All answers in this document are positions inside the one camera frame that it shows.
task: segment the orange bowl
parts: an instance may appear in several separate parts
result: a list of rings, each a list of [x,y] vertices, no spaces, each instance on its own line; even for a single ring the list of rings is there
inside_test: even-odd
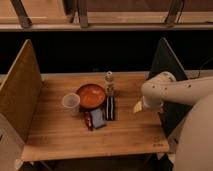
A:
[[[77,90],[80,96],[80,106],[85,109],[94,109],[101,106],[105,99],[105,90],[97,84],[85,84]]]

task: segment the black cable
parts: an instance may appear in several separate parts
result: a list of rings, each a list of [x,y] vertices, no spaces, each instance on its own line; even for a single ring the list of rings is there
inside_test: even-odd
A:
[[[209,62],[213,61],[213,57],[212,58],[209,58],[207,61],[205,61],[199,68],[199,72],[198,72],[198,75],[197,75],[197,78],[200,77],[200,73],[201,73],[201,70],[203,69],[203,67],[208,64]]]
[[[178,19],[177,19],[177,23],[179,23],[179,20],[180,20],[180,17],[181,17],[181,15],[182,15],[184,6],[185,6],[185,0],[182,0],[182,7],[181,7],[181,10],[180,10],[180,14],[179,14],[179,16],[178,16]]]

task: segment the railing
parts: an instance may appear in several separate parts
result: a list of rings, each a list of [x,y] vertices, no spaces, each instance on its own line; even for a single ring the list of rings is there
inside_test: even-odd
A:
[[[212,0],[205,3],[202,0],[164,0],[161,3],[158,0],[1,0],[0,30],[213,28]]]

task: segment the bottle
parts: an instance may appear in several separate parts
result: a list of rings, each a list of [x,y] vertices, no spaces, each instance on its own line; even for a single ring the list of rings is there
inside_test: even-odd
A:
[[[105,76],[105,89],[108,97],[114,96],[114,78],[111,71],[108,71]]]

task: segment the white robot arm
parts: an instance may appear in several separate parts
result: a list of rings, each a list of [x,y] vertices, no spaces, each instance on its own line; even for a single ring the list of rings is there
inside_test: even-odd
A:
[[[143,106],[157,108],[163,101],[194,105],[213,92],[213,77],[176,81],[169,72],[162,72],[147,80],[141,87]]]
[[[213,77],[177,82],[169,72],[147,80],[141,87],[144,108],[163,101],[192,105],[183,124],[173,171],[213,170]]]

